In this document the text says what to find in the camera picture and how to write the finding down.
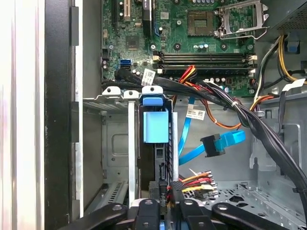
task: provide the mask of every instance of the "sticker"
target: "sticker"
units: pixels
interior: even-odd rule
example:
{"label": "sticker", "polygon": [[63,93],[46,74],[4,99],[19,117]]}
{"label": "sticker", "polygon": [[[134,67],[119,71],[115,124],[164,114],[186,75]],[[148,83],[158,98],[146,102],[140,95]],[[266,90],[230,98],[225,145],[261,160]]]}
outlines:
{"label": "sticker", "polygon": [[142,86],[152,85],[153,80],[154,80],[154,76],[155,76],[155,71],[152,71],[150,69],[145,69],[144,73],[143,73],[141,85]]}
{"label": "sticker", "polygon": [[282,91],[289,91],[290,89],[293,88],[302,87],[304,85],[305,80],[306,80],[305,78],[295,80],[291,84],[285,85]]}
{"label": "sticker", "polygon": [[206,112],[203,110],[190,109],[187,110],[187,117],[197,120],[204,120]]}
{"label": "sticker", "polygon": [[161,12],[160,13],[160,18],[162,20],[168,20],[169,19],[169,13],[168,12]]}

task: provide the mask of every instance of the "white wire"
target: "white wire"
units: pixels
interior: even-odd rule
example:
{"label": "white wire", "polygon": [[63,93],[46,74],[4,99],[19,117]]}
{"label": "white wire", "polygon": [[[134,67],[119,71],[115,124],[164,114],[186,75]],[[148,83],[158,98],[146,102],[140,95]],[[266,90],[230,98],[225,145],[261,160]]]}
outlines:
{"label": "white wire", "polygon": [[257,101],[258,99],[258,96],[259,96],[259,92],[260,92],[260,89],[262,87],[261,83],[262,83],[262,67],[263,67],[263,63],[266,61],[266,59],[268,58],[268,56],[270,55],[270,53],[272,52],[272,50],[278,45],[279,43],[279,40],[281,39],[281,37],[279,37],[276,42],[274,43],[274,45],[271,47],[271,49],[266,53],[266,55],[263,57],[262,61],[261,61],[261,64],[260,64],[260,74],[259,74],[259,82],[258,82],[258,88],[257,88],[257,91],[256,91],[256,94],[255,94],[255,97],[254,97],[254,102]]}

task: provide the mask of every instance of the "perforated metal panel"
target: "perforated metal panel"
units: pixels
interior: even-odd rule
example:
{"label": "perforated metal panel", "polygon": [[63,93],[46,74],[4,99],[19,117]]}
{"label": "perforated metal panel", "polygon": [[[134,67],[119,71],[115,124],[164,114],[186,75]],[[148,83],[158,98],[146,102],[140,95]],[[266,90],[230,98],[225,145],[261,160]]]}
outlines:
{"label": "perforated metal panel", "polygon": [[303,5],[295,15],[280,25],[278,30],[307,30],[307,4]]}

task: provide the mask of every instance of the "capacitor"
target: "capacitor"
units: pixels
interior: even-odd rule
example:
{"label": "capacitor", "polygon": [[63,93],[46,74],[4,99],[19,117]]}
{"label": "capacitor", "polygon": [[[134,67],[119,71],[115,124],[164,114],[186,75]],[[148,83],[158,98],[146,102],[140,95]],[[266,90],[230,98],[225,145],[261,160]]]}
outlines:
{"label": "capacitor", "polygon": [[162,27],[159,27],[159,34],[161,35],[163,32],[163,28]]}
{"label": "capacitor", "polygon": [[122,12],[119,13],[119,19],[122,21],[124,20],[124,14]]}
{"label": "capacitor", "polygon": [[124,9],[124,3],[123,3],[122,1],[119,2],[119,8],[120,8],[121,10]]}

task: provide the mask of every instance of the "black pcie slot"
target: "black pcie slot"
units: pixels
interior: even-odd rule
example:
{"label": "black pcie slot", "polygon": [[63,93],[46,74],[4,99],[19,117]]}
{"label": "black pcie slot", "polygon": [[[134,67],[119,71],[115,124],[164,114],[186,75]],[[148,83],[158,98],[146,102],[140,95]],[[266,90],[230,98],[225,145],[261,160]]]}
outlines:
{"label": "black pcie slot", "polygon": [[117,18],[118,18],[117,9],[118,9],[117,0],[112,0],[111,1],[111,14],[112,14],[111,20],[112,20],[112,25],[115,28],[115,30],[117,29]]}

